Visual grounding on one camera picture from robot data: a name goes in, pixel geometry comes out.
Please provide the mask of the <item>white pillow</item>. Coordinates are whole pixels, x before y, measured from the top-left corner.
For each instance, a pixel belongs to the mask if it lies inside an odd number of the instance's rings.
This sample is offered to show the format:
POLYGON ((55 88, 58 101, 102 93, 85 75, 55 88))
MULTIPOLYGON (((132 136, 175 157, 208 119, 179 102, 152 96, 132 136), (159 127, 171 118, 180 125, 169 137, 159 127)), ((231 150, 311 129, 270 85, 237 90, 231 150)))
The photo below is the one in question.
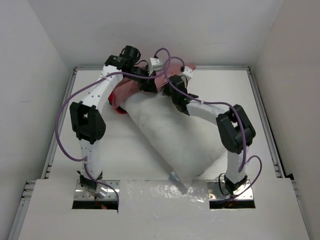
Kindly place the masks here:
POLYGON ((121 107, 186 188, 226 152, 213 123, 179 112, 162 93, 135 93, 121 107))

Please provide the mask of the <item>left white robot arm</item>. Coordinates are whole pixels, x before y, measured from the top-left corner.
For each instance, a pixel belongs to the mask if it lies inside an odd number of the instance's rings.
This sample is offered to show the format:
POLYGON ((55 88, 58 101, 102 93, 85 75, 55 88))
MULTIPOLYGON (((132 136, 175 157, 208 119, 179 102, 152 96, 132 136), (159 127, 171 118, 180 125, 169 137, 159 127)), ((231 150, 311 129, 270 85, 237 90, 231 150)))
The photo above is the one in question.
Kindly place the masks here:
POLYGON ((79 140, 81 156, 84 158, 80 184, 90 190, 98 188, 97 180, 102 174, 99 157, 99 140, 104 136, 106 123, 101 115, 105 103, 114 88, 123 80, 123 73, 136 81, 138 87, 147 92, 156 92, 155 75, 161 71, 163 62, 157 57, 150 58, 145 67, 137 66, 140 51, 127 45, 120 55, 110 55, 106 60, 100 79, 91 92, 79 102, 69 107, 71 126, 79 140))

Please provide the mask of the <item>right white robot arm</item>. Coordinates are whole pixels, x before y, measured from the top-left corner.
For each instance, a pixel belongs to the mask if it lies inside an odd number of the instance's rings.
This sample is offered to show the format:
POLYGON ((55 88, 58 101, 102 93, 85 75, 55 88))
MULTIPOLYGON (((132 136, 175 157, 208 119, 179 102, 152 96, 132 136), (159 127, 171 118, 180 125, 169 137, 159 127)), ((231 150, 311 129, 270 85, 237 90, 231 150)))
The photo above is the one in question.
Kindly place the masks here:
POLYGON ((198 117, 217 126, 222 145, 227 150, 227 169, 224 186, 230 195, 247 181, 245 165, 247 147, 256 136, 255 128, 241 105, 221 102, 228 110, 219 107, 216 102, 201 102, 197 95, 187 91, 187 78, 172 75, 167 78, 164 94, 171 97, 176 109, 188 116, 198 117))

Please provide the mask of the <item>red patterned pillowcase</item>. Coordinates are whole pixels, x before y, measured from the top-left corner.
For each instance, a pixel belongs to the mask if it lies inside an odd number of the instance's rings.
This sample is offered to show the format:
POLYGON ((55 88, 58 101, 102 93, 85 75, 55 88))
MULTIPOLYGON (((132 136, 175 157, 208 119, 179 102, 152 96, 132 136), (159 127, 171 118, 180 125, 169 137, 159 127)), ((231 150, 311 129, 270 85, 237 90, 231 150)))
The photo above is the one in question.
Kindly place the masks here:
MULTIPOLYGON (((186 67, 195 70, 196 65, 193 63, 187 63, 186 67)), ((171 77, 173 75, 178 75, 181 73, 181 66, 178 63, 171 63, 170 67, 167 71, 167 76, 171 77)), ((164 86, 168 83, 164 75, 157 77, 155 79, 155 85, 157 91, 160 91, 164 88, 164 86)), ((124 78, 111 92, 108 97, 109 103, 112 108, 119 114, 126 114, 127 112, 121 107, 121 104, 128 99, 130 96, 140 92, 138 83, 130 80, 128 78, 124 78)))

